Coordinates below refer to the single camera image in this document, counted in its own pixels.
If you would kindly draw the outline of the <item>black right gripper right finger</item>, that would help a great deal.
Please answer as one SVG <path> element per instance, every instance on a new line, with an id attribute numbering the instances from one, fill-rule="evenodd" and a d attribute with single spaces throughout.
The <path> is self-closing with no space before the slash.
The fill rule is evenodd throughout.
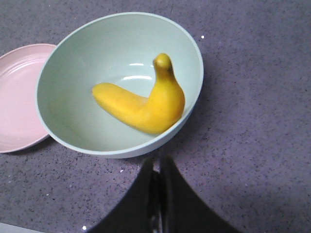
<path id="1" fill-rule="evenodd" d="M 164 233 L 238 233 L 194 192 L 169 156 L 160 158 L 160 197 Z"/>

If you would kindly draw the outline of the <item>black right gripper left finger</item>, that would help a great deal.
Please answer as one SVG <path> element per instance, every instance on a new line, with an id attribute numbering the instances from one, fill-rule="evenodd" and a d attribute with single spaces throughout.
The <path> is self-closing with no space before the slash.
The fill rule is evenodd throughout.
<path id="1" fill-rule="evenodd" d="M 144 161 L 137 178 L 116 207 L 89 233 L 159 232 L 159 174 Z"/>

